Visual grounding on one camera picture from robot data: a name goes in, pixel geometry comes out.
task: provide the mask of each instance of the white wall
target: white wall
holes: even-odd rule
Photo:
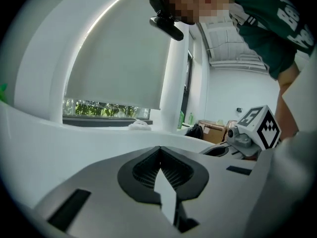
[[[238,120],[256,106],[268,105],[276,110],[279,86],[270,76],[241,70],[212,69],[208,81],[205,119]]]
[[[210,64],[208,61],[207,51],[202,53],[202,87],[201,87],[201,95],[199,100],[200,105],[200,117],[205,119],[206,117],[206,107],[207,107],[207,97],[208,97],[208,82],[209,82],[209,74],[210,74]]]
[[[8,84],[5,94],[10,105],[14,103],[16,78],[25,50],[43,20],[61,1],[28,0],[3,39],[0,49],[0,84]]]

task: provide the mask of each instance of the cardboard box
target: cardboard box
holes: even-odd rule
[[[224,141],[224,136],[227,132],[227,127],[217,125],[214,121],[200,120],[199,125],[203,128],[203,140],[213,144],[218,144]]]

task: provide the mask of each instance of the white surface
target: white surface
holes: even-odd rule
[[[168,131],[164,131],[161,126],[156,126],[154,124],[150,124],[149,127],[151,128],[152,131],[170,133]],[[124,127],[91,127],[91,128],[104,129],[104,130],[129,130],[129,126],[124,126]],[[182,126],[182,129],[177,129],[175,134],[185,135],[185,132],[181,132],[181,131],[184,131],[187,128],[188,127]]]
[[[317,48],[309,63],[283,94],[300,131],[317,129]]]
[[[149,0],[119,0],[89,33],[66,96],[159,109],[170,37],[149,24]]]
[[[69,76],[86,33],[115,0],[62,0],[43,17],[23,53],[14,93],[16,108],[40,118],[62,123],[62,99]],[[33,0],[35,8],[45,8]],[[24,29],[18,21],[16,29]],[[27,35],[31,29],[24,29]],[[11,33],[7,41],[15,37]],[[7,59],[15,59],[11,53]]]
[[[203,204],[201,206],[203,209],[202,214],[205,213],[208,218],[200,222],[199,228],[193,228],[183,233],[182,237],[245,237],[245,225],[263,190],[271,156],[271,152],[260,155],[261,165],[257,165],[259,163],[258,160],[253,171],[236,193],[228,194],[221,200],[212,201],[212,210],[206,211],[208,208],[204,208],[205,204]]]
[[[229,172],[226,169],[229,166],[235,166],[252,170],[256,162],[208,155],[193,156],[193,160],[196,161],[196,159],[207,168],[209,181],[197,199],[183,201],[183,206],[188,217],[195,219],[198,223],[203,223],[210,219],[210,215],[213,215],[212,211],[219,205],[226,205],[226,202],[228,203],[249,178],[249,176]]]
[[[160,194],[161,211],[173,225],[176,209],[176,192],[160,169],[155,180],[154,191]]]
[[[188,25],[175,23],[184,34],[182,41],[171,40],[160,102],[161,126],[164,131],[176,132],[183,100],[188,55]]]
[[[177,129],[175,134],[177,135],[185,135],[190,127],[182,126],[181,129]]]
[[[279,86],[268,75],[235,70],[211,70],[205,119],[239,120],[252,107],[268,105],[276,110]]]
[[[62,125],[0,102],[0,170],[14,199],[34,207],[55,186],[99,160],[164,145],[201,152],[210,143],[155,131]]]

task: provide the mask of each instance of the plastic bottle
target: plastic bottle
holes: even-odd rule
[[[193,113],[190,113],[190,115],[189,115],[189,117],[188,117],[188,124],[189,124],[189,125],[193,125],[193,120],[194,120]]]
[[[6,97],[5,97],[4,91],[6,89],[6,86],[7,84],[0,85],[0,101],[3,101],[5,103],[6,103]]]
[[[223,124],[223,120],[218,120],[218,121],[216,122],[216,124],[217,124],[217,125],[224,126],[224,124]]]
[[[178,129],[182,128],[183,121],[184,121],[184,113],[180,111],[180,116],[179,116],[178,126],[177,126]]]

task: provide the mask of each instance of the person's arm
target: person's arm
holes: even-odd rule
[[[294,82],[298,75],[299,70],[294,62],[287,70],[281,72],[277,77],[280,91],[277,99],[275,118],[282,130],[280,136],[281,140],[292,137],[298,131],[296,122],[282,98],[284,92]]]

